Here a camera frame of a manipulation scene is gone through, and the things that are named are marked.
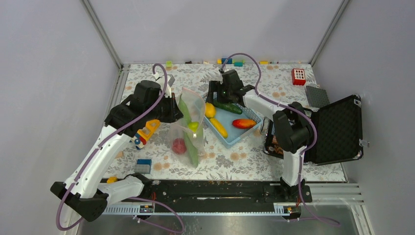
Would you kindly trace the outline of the yellow lemon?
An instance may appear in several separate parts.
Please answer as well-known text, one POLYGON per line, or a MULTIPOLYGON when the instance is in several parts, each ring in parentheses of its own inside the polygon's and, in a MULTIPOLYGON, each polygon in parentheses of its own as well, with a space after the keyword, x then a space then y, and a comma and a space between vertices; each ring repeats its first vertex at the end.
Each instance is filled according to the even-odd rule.
POLYGON ((206 118, 214 118, 216 115, 216 108, 213 104, 211 103, 206 103, 205 104, 205 117, 206 118))

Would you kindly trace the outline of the green apple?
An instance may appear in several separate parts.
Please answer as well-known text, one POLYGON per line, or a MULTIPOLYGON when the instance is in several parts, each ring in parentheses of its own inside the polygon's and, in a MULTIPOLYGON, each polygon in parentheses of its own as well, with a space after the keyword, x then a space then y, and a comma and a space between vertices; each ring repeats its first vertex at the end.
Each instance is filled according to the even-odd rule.
POLYGON ((196 133, 199 128, 199 123, 194 121, 190 122, 187 126, 193 133, 196 133))

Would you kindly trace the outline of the clear pink zip top bag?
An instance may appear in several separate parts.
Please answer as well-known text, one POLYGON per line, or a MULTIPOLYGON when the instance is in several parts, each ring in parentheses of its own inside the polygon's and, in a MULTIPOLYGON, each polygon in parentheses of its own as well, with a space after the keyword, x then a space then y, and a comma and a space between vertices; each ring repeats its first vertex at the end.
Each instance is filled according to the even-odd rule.
POLYGON ((205 154, 205 100, 195 91, 182 87, 177 102, 184 117, 170 125, 170 149, 180 162, 197 168, 200 158, 205 154))

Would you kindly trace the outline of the red apple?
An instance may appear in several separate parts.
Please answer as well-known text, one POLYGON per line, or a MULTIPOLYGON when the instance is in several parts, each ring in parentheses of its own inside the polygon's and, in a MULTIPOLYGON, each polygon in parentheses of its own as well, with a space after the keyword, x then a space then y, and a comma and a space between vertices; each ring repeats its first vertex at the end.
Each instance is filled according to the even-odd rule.
POLYGON ((176 138, 173 140, 172 151, 177 155, 182 155, 187 151, 187 147, 183 138, 176 138))

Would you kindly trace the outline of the yellow corn cob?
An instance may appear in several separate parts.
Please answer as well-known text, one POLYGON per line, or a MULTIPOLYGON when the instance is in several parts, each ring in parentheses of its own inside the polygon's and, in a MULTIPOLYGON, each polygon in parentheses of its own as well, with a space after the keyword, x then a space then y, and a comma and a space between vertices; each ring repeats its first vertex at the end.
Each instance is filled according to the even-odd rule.
POLYGON ((227 130, 216 118, 210 118, 209 121, 223 138, 228 138, 227 130))

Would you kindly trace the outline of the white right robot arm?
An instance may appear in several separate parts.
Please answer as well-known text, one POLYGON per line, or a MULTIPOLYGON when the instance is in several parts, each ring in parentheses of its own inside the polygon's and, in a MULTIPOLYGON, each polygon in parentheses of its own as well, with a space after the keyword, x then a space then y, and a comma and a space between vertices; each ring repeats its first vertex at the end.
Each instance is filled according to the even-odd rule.
POLYGON ((281 178, 286 185, 280 194, 285 201, 294 201, 300 195, 304 154, 317 142, 315 125, 300 103, 278 102, 261 94, 257 85, 244 85, 235 70, 220 73, 222 80, 209 82, 207 102, 239 104, 273 122, 276 140, 284 153, 281 178))

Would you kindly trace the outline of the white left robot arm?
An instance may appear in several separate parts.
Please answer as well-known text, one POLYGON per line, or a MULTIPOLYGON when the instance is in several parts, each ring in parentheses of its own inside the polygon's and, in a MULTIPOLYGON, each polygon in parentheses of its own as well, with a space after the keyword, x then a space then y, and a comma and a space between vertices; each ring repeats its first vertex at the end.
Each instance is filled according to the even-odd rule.
POLYGON ((143 176, 134 174, 110 184, 101 180, 115 156, 147 122, 156 119, 174 123, 181 118, 183 114, 168 84, 139 82, 133 94, 110 110, 81 165, 64 182, 54 182, 50 191, 88 222, 99 218, 107 206, 124 199, 148 200, 152 189, 143 176))

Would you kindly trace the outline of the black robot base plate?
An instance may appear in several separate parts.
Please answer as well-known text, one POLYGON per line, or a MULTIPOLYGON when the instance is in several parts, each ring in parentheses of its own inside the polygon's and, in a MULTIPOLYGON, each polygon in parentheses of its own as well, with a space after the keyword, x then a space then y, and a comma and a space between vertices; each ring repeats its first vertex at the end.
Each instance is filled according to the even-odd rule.
POLYGON ((164 203, 177 213, 273 212, 275 203, 295 206, 302 200, 313 201, 309 186, 299 192, 266 181, 153 180, 139 196, 164 203))

